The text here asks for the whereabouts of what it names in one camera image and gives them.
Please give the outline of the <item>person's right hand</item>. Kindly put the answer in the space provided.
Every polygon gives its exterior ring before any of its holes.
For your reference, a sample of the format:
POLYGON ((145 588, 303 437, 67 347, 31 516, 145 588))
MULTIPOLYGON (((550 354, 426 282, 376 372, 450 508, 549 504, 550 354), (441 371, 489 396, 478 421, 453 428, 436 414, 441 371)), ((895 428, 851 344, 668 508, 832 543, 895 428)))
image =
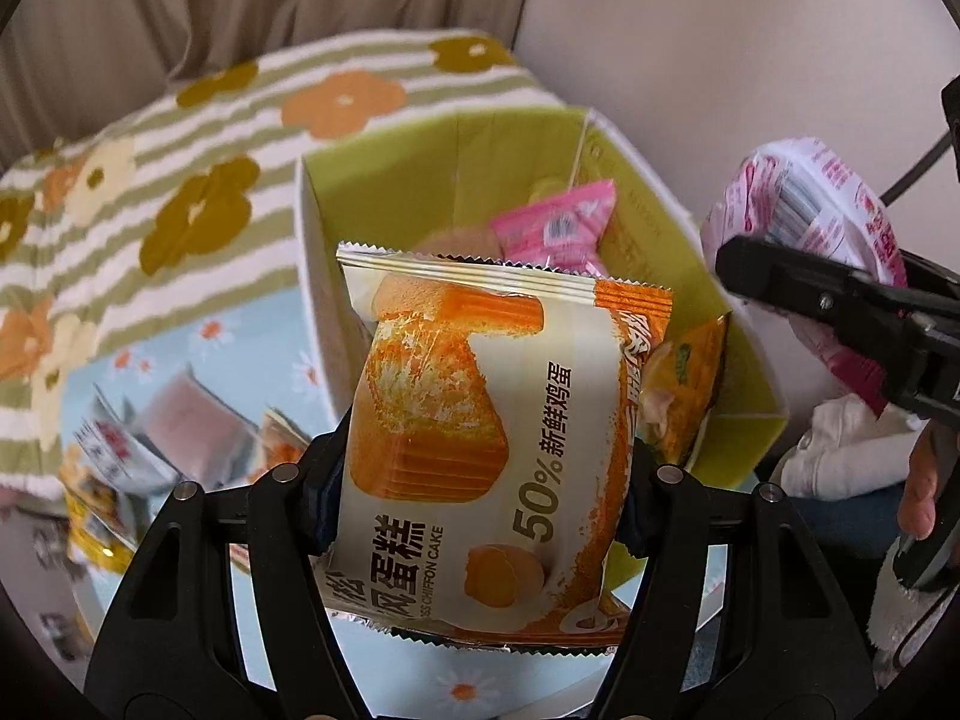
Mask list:
POLYGON ((928 424, 911 450, 905 491, 896 514, 898 525, 908 536, 926 539, 934 530, 937 489, 939 472, 934 449, 934 426, 928 424))

